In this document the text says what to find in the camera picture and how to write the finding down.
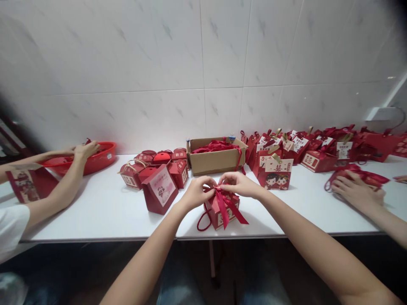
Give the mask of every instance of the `red plastic bowl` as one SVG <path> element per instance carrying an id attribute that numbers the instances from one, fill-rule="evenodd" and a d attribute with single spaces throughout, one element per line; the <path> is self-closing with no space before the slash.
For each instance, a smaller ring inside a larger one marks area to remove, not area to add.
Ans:
<path id="1" fill-rule="evenodd" d="M 84 175 L 89 175 L 98 172 L 105 167 L 108 167 L 116 159 L 116 143 L 114 142 L 98 142 L 100 149 L 106 149 L 96 155 L 88 158 L 85 164 Z M 50 159 L 42 164 L 43 167 L 49 168 L 51 171 L 60 176 L 65 176 L 72 161 L 68 161 L 66 157 L 57 157 Z"/>

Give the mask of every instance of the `white tiled wall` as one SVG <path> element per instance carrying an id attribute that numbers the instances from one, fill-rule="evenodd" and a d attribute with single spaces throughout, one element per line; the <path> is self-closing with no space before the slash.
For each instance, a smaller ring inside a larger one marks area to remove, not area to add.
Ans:
<path id="1" fill-rule="evenodd" d="M 407 70 L 389 1 L 0 1 L 0 88 L 46 148 L 363 124 Z"/>

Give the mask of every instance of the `hand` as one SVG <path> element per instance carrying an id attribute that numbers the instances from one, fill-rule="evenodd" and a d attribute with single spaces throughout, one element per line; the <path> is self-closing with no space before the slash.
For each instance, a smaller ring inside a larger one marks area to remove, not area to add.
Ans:
<path id="1" fill-rule="evenodd" d="M 100 145 L 96 141 L 92 141 L 89 144 L 80 144 L 75 147 L 75 159 L 84 158 L 85 160 L 90 156 L 93 156 L 100 148 Z"/>
<path id="2" fill-rule="evenodd" d="M 236 193 L 244 197 L 252 197 L 258 199 L 260 194 L 264 191 L 260 185 L 256 184 L 240 172 L 227 172 L 219 179 L 220 188 Z"/>
<path id="3" fill-rule="evenodd" d="M 407 182 L 407 176 L 397 176 L 397 177 L 393 177 L 393 179 L 396 180 L 396 182 Z"/>
<path id="4" fill-rule="evenodd" d="M 373 191 L 362 181 L 359 175 L 346 170 L 346 173 L 353 179 L 349 180 L 343 176 L 336 177 L 332 185 L 332 191 L 341 195 L 351 205 L 361 212 L 374 207 L 383 206 L 386 192 L 382 189 Z"/>
<path id="5" fill-rule="evenodd" d="M 193 179 L 187 191 L 177 204 L 184 206 L 187 209 L 187 212 L 189 212 L 190 210 L 200 206 L 202 203 L 209 200 L 209 198 L 215 195 L 216 190 L 211 189 L 210 191 L 205 193 L 205 184 L 211 188 L 217 186 L 215 180 L 208 176 L 202 176 Z"/>

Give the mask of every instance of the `white sleeve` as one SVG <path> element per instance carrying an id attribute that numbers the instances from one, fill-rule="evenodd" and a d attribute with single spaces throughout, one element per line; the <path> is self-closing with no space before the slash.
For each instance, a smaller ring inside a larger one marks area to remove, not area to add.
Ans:
<path id="1" fill-rule="evenodd" d="M 0 209 L 0 263 L 16 249 L 29 219 L 30 209 L 25 205 Z"/>

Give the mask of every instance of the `floor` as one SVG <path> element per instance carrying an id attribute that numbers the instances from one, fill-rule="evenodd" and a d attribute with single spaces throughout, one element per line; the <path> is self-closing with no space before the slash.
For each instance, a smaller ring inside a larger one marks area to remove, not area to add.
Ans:
<path id="1" fill-rule="evenodd" d="M 337 240 L 353 252 L 385 285 L 406 301 L 407 255 L 387 236 L 339 237 Z M 267 251 L 278 265 L 281 280 L 293 305 L 339 304 L 325 283 L 311 270 L 286 238 L 266 240 Z M 117 243 L 114 250 L 90 272 L 84 285 L 71 295 L 69 304 L 98 304 L 108 287 L 142 245 Z M 192 271 L 208 304 L 238 304 L 243 286 L 240 240 L 214 241 L 215 262 L 220 287 L 211 281 L 209 242 L 182 242 Z M 159 282 L 147 304 L 155 304 Z"/>

